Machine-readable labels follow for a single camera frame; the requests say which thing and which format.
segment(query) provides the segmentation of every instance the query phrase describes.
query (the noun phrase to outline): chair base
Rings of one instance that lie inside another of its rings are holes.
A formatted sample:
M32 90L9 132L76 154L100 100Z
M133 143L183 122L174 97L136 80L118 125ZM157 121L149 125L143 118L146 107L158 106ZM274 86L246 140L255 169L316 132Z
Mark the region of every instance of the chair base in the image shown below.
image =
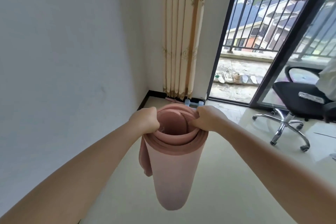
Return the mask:
M271 115L267 115L267 114L256 114L252 116L253 120L256 120L258 117L265 117L271 120L275 120L277 122L280 122L280 127L278 128L278 130L276 131L274 137L272 138L272 140L270 141L271 145L276 145L277 144L277 140L279 139L279 137L282 135L282 132L285 128L290 128L292 131L294 131L295 133L299 134L302 139L305 141L306 145L303 145L300 147L301 151L306 152L307 150L309 150L310 148L310 144L308 139L306 138L306 136L300 132L300 130L303 127L303 121L301 120L292 120L295 116L292 115L291 113L289 113L286 117L282 114L282 112L279 109L274 109L273 113L277 113L280 115L280 119L276 118L274 116ZM298 125L296 127L293 127L292 124L298 123Z

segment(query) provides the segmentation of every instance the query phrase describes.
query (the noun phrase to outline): chair seat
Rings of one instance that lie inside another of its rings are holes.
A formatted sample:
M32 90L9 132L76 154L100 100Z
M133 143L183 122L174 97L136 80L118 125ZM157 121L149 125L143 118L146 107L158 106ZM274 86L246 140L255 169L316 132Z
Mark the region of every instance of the chair seat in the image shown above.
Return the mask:
M325 103L332 102L315 85L298 82L275 82L273 89L286 108L295 116L309 119L323 119L323 104L300 98L299 92L323 98Z

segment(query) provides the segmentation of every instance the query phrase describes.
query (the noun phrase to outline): office chair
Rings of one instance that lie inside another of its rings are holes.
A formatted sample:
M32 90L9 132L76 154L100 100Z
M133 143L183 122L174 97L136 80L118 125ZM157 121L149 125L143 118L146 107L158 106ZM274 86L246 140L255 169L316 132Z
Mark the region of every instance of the office chair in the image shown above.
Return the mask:
M324 120L326 123L329 123L330 121L336 121L336 102L328 99L326 95L313 84L293 82L289 74L289 71L293 68L309 71L317 75L318 77L319 72L321 72L321 69L288 65L285 68L285 75L288 79L288 82L275 82L272 86L275 93L279 96L283 104L289 110L288 115L284 116L282 111L275 108L273 113L279 114L280 118L276 118L262 113L253 115L252 118L253 120L256 120L258 117L265 117L280 122L280 127L270 141L271 145L276 145L277 140L281 136L284 128L289 128L303 138L306 145L301 146L300 149L303 152L306 152L307 150L309 150L310 144L305 135L300 132L303 127L303 121L294 120L294 117L303 118L305 119L305 121L308 121L309 119ZM299 92L304 92L313 96L323 98L325 103L321 104L308 99L300 98L298 95Z

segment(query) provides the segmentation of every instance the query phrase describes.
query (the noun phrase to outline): pink yoga mat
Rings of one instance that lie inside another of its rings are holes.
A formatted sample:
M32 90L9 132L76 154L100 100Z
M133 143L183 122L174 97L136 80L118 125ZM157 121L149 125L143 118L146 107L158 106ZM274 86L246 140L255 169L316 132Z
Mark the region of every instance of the pink yoga mat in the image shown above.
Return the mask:
M139 162L153 175L158 201L167 210L186 203L208 132L188 125L198 113L183 104L169 104L157 111L160 128L141 138Z

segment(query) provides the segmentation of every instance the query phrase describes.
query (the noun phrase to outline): curtain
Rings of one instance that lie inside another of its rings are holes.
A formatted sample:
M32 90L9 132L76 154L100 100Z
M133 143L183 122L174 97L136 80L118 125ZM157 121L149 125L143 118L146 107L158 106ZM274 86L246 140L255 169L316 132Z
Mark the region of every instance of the curtain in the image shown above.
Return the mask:
M191 98L204 0L162 0L163 91Z

